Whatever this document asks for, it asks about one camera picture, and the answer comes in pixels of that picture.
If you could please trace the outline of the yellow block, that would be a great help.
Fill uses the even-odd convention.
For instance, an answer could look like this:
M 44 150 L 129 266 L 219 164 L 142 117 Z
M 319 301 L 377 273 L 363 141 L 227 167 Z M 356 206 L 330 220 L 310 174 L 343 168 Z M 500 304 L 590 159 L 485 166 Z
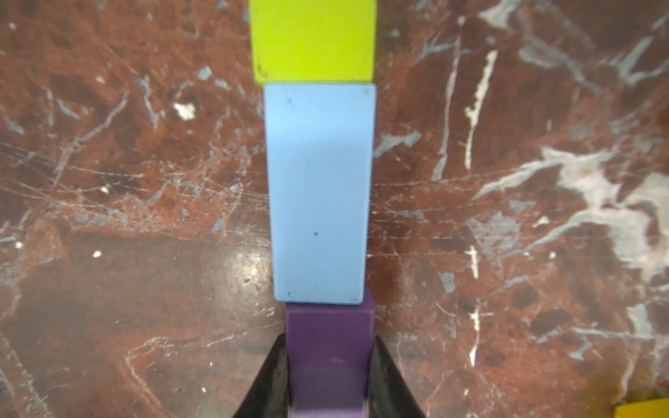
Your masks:
M 616 407 L 615 418 L 669 418 L 669 399 L 630 403 Z

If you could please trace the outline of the lime green block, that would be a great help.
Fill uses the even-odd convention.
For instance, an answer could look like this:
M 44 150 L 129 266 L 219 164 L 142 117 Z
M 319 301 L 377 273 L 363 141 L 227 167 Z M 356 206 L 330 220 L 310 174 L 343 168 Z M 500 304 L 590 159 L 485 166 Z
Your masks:
M 376 12 L 373 0 L 251 1 L 256 82 L 369 83 Z

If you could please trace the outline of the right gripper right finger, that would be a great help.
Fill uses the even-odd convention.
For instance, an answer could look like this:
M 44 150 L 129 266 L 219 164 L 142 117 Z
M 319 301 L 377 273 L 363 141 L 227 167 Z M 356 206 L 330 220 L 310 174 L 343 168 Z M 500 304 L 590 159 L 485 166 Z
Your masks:
M 368 404 L 371 418 L 426 417 L 378 335 L 370 358 Z

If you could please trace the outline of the light blue block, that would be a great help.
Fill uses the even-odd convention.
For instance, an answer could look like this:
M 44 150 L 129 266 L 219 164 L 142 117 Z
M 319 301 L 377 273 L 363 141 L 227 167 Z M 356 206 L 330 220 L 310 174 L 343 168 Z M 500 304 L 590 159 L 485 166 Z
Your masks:
M 363 300 L 376 116 L 372 83 L 264 87 L 275 298 Z

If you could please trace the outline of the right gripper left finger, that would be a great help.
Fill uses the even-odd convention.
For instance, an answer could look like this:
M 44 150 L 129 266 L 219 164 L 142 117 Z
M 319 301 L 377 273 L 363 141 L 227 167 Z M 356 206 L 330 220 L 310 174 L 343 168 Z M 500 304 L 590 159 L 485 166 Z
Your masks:
M 289 406 L 287 339 L 280 334 L 233 418 L 287 418 Z

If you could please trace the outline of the purple block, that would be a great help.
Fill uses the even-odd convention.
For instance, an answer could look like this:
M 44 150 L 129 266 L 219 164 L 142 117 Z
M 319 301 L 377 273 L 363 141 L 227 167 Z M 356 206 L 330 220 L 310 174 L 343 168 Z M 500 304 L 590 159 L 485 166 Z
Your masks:
M 375 303 L 289 303 L 286 348 L 291 417 L 365 417 Z

